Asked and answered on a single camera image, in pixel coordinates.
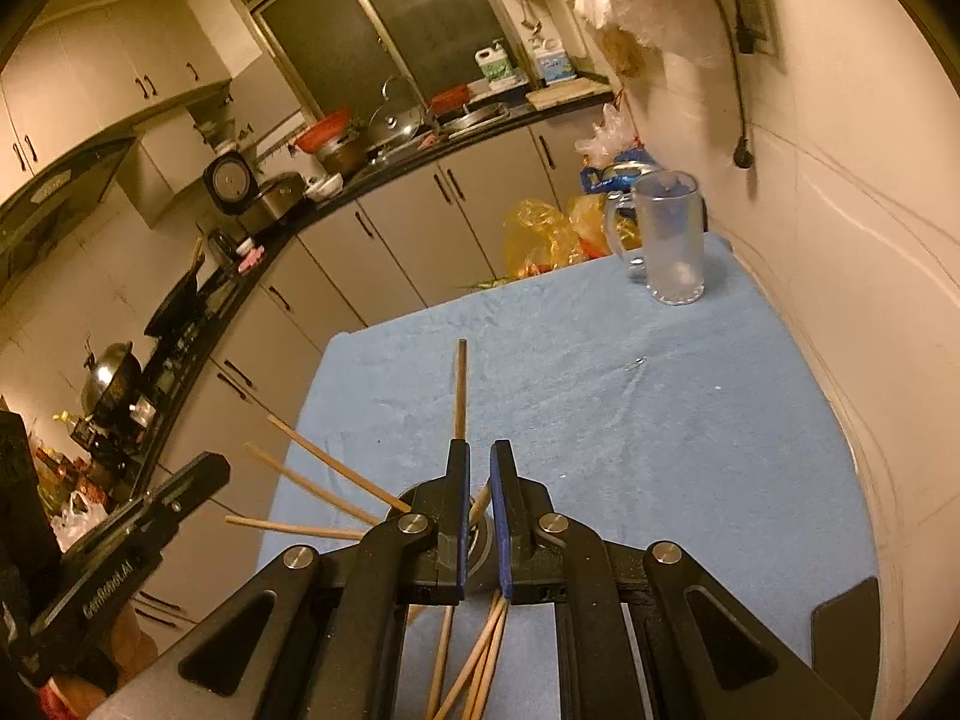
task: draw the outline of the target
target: blue tablecloth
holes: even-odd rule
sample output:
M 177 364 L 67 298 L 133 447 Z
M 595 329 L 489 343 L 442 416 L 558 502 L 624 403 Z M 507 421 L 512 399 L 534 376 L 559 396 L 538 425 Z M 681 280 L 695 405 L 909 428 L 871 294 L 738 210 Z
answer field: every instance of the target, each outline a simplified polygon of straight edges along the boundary
M 298 429 L 394 493 L 439 476 L 467 338 L 474 488 L 490 445 L 509 439 L 520 474 L 545 483 L 558 512 L 610 541 L 677 541 L 809 662 L 811 610 L 877 573 L 866 505 L 800 351 L 712 235 L 706 280 L 697 302 L 664 306 L 608 257 L 337 336 Z M 386 512 L 299 447 L 287 464 Z M 363 527 L 285 480 L 271 517 Z M 303 542 L 267 533 L 261 565 Z M 487 610 L 488 599 L 458 608 L 447 685 Z M 427 610 L 408 632 L 400 720 L 424 714 L 441 616 Z M 552 608 L 514 608 L 487 716 L 553 720 L 557 693 Z

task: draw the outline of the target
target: electrical cord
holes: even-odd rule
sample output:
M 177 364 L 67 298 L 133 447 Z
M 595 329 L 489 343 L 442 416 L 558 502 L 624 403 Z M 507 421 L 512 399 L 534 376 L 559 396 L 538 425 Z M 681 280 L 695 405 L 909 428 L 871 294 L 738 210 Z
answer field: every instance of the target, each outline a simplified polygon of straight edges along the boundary
M 740 53 L 753 53 L 757 46 L 755 45 L 754 33 L 743 18 L 743 1 L 733 0 L 733 5 L 736 8 L 736 47 L 738 47 Z
M 713 0 L 720 12 L 720 20 L 723 22 L 724 33 L 727 35 L 727 45 L 730 47 L 730 60 L 733 63 L 733 85 L 736 86 L 736 103 L 740 113 L 740 140 L 736 143 L 736 149 L 733 151 L 733 164 L 741 167 L 743 170 L 749 170 L 754 165 L 754 155 L 750 151 L 750 143 L 747 140 L 747 114 L 743 107 L 743 83 L 740 78 L 740 66 L 736 61 L 736 44 L 733 42 L 730 22 L 727 20 L 727 12 L 723 9 L 723 2 Z

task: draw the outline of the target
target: silver screw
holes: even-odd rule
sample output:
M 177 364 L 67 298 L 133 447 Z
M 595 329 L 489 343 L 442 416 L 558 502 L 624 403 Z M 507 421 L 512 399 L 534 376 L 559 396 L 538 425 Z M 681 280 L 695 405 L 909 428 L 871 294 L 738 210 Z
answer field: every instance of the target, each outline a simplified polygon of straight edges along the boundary
M 544 514 L 538 522 L 541 530 L 546 531 L 546 533 L 563 533 L 563 531 L 570 527 L 570 520 L 564 517 L 563 514 L 556 514 L 555 512 Z
M 310 547 L 290 547 L 283 553 L 283 564 L 287 568 L 306 568 L 313 562 L 313 550 Z
M 673 541 L 659 541 L 654 544 L 653 552 L 656 560 L 666 563 L 666 565 L 680 562 L 680 558 L 683 557 L 683 550 L 676 546 Z
M 397 527 L 400 528 L 403 533 L 409 533 L 414 535 L 414 533 L 423 533 L 426 530 L 426 526 L 430 524 L 430 520 L 426 518 L 425 514 L 405 514 L 403 517 L 397 520 Z

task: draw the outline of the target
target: clear glass pitcher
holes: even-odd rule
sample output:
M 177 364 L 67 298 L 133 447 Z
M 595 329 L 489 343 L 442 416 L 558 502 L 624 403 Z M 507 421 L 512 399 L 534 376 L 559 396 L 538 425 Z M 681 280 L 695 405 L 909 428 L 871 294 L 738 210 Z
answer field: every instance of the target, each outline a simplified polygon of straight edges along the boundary
M 643 248 L 627 252 L 616 229 L 616 214 L 637 215 Z M 607 243 L 646 278 L 650 295 L 682 306 L 704 293 L 704 214 L 697 179 L 678 170 L 657 170 L 635 181 L 627 197 L 612 191 L 604 218 Z

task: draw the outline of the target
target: cabinet handle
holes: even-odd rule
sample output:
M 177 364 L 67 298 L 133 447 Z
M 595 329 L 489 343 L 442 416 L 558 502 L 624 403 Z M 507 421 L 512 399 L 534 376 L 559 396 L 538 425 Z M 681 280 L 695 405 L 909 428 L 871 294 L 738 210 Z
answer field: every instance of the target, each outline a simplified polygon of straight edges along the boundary
M 357 217 L 357 221 L 360 223 L 360 226 L 363 227 L 363 231 L 364 231 L 365 233 L 367 233 L 367 235 L 369 235 L 369 236 L 372 238 L 372 237 L 373 237 L 373 233 L 371 233 L 371 231 L 368 230 L 366 224 L 363 224 L 363 217 L 360 215 L 360 212 L 359 212 L 359 211 L 355 211 L 355 212 L 353 213 L 353 215 L 355 215 L 355 216 Z
M 148 601 L 153 601 L 155 604 L 160 604 L 162 607 L 169 608 L 171 611 L 180 611 L 181 613 L 184 611 L 184 607 L 179 607 L 178 605 L 171 604 L 169 601 L 165 601 L 162 598 L 157 598 L 157 596 L 151 595 L 145 590 L 141 590 L 140 595 L 142 595 Z
M 443 181 L 440 181 L 440 177 L 436 173 L 433 175 L 433 180 L 437 182 L 437 189 L 440 190 L 443 199 L 446 200 L 448 205 L 453 205 L 453 200 L 450 199 L 450 195 L 446 193 L 446 189 L 443 189 Z
M 544 155 L 546 156 L 546 164 L 550 166 L 550 170 L 557 170 L 557 165 L 553 161 L 553 155 L 550 153 L 550 146 L 546 145 L 544 137 L 539 136 L 541 139 L 541 146 L 544 147 Z
M 448 170 L 446 174 L 450 176 L 450 183 L 453 184 L 453 188 L 457 191 L 457 196 L 459 196 L 463 202 L 467 202 L 463 191 L 460 189 L 460 185 L 457 183 L 457 179 L 453 177 L 453 170 Z
M 173 631 L 179 631 L 179 625 L 177 625 L 176 623 L 170 622 L 170 620 L 164 620 L 162 617 L 155 617 L 152 614 L 147 614 L 145 611 L 140 610 L 139 608 L 136 608 L 136 607 L 133 607 L 133 611 L 135 611 L 141 617 L 145 617 L 148 620 L 152 620 L 154 622 L 160 623 L 161 625 L 166 626 L 167 628 L 170 628 Z
M 256 387 L 253 386 L 253 382 L 250 379 L 248 379 L 244 375 L 244 372 L 240 370 L 240 368 L 238 368 L 236 365 L 234 365 L 230 360 L 224 360 L 224 365 L 226 365 L 230 370 L 236 373 L 237 376 L 243 379 L 243 383 L 247 385 L 250 389 L 256 389 Z
M 227 384 L 227 385 L 229 385 L 229 386 L 232 386 L 232 387 L 236 390 L 237 394 L 240 395 L 240 400 L 246 400 L 246 399 L 247 399 L 247 394 L 246 394 L 246 392 L 243 391 L 243 389 L 240 389 L 236 384 L 233 384 L 233 382 L 230 381 L 229 378 L 227 378 L 227 376 L 224 376 L 222 373 L 218 373 L 218 374 L 217 374 L 217 378 L 218 378 L 220 381 L 222 381 L 224 384 Z
M 288 312 L 290 312 L 291 314 L 294 313 L 293 308 L 291 308 L 291 306 L 290 306 L 290 304 L 287 302 L 286 298 L 285 298 L 283 295 L 280 294 L 280 290 L 277 290 L 277 288 L 275 288 L 274 285 L 271 284 L 270 287 L 267 288 L 267 292 L 273 293 L 274 295 L 276 295 L 277 298 L 280 300 L 280 302 L 283 303 L 283 308 L 285 308 L 285 309 L 286 309 Z

